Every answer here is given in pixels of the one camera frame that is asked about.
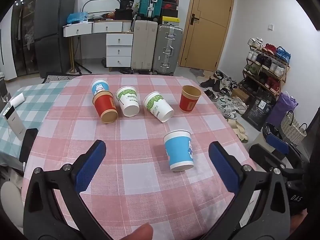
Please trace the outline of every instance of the teal plaid tablecloth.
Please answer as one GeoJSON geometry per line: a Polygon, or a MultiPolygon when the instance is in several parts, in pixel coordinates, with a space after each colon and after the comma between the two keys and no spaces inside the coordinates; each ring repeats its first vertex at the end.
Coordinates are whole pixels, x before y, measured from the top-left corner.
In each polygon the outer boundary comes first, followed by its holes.
{"type": "MultiPolygon", "coordinates": [[[[23,92],[26,99],[16,110],[27,129],[39,130],[55,99],[67,83],[68,81],[63,81],[28,86],[15,93],[14,96],[23,92]]],[[[0,165],[22,170],[22,163],[19,162],[22,141],[18,140],[10,128],[8,129],[8,123],[2,115],[6,108],[2,110],[0,116],[0,165]]]]}

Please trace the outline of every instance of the white desk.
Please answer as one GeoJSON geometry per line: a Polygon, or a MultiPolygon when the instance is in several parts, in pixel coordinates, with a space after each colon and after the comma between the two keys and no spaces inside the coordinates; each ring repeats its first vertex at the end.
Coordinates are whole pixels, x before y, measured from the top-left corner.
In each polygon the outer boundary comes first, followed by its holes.
{"type": "Polygon", "coordinates": [[[133,32],[129,32],[131,21],[106,20],[100,22],[84,22],[63,27],[63,36],[70,37],[71,71],[75,73],[72,37],[92,33],[106,33],[107,67],[130,67],[133,32]]]}

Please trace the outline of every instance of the blue paper cup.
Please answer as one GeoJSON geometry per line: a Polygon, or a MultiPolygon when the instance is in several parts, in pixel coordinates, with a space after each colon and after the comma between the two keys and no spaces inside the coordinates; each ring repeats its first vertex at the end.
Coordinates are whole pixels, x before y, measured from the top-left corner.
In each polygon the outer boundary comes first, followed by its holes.
{"type": "Polygon", "coordinates": [[[191,134],[187,130],[167,133],[163,138],[170,170],[185,171],[193,167],[191,134]]]}
{"type": "Polygon", "coordinates": [[[109,91],[109,84],[104,79],[98,79],[92,83],[92,94],[95,96],[101,91],[109,91]]]}

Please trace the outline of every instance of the gray suitcase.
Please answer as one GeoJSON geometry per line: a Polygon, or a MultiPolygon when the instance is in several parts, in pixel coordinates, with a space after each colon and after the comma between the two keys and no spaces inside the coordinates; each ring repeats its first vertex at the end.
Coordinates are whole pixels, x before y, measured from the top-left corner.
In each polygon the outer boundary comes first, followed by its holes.
{"type": "Polygon", "coordinates": [[[131,53],[132,70],[151,70],[157,28],[156,22],[135,21],[131,53]]]}
{"type": "Polygon", "coordinates": [[[156,47],[153,56],[152,71],[174,75],[182,45],[183,30],[173,25],[159,25],[156,47]]]}

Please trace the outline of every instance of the blue gripper pad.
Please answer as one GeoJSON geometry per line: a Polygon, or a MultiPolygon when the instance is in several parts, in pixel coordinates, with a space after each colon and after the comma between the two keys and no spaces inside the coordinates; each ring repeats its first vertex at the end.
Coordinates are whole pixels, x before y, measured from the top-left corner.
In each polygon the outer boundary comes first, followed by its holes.
{"type": "Polygon", "coordinates": [[[107,147],[101,140],[96,140],[90,149],[80,155],[73,163],[71,177],[73,178],[76,192],[86,191],[94,174],[106,156],[107,147]]]}
{"type": "Polygon", "coordinates": [[[243,178],[241,164],[219,142],[209,145],[209,157],[229,192],[237,194],[243,178]]]}
{"type": "Polygon", "coordinates": [[[282,154],[289,153],[289,145],[285,143],[283,140],[280,140],[278,137],[274,136],[273,134],[267,135],[266,142],[282,154]]]}

